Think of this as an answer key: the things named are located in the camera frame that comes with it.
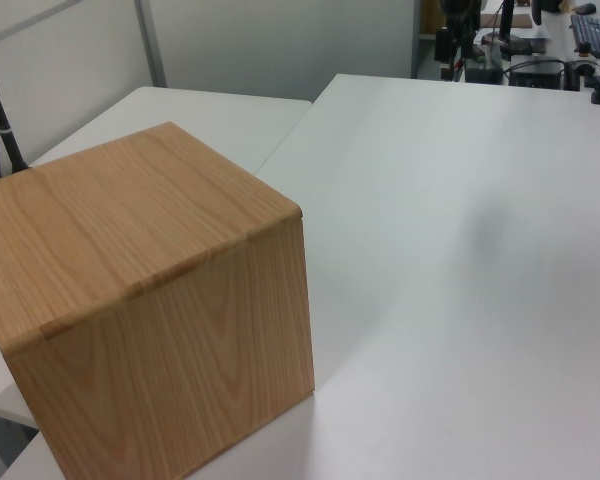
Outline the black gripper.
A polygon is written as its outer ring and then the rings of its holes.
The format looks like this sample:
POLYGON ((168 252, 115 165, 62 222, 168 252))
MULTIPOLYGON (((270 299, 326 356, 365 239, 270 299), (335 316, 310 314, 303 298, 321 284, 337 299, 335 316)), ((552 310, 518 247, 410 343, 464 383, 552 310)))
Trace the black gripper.
POLYGON ((448 23, 436 30, 434 59, 440 64, 440 78, 453 79, 456 62, 456 79, 466 79, 467 59, 480 59, 480 47, 474 43, 477 29, 471 24, 448 23))

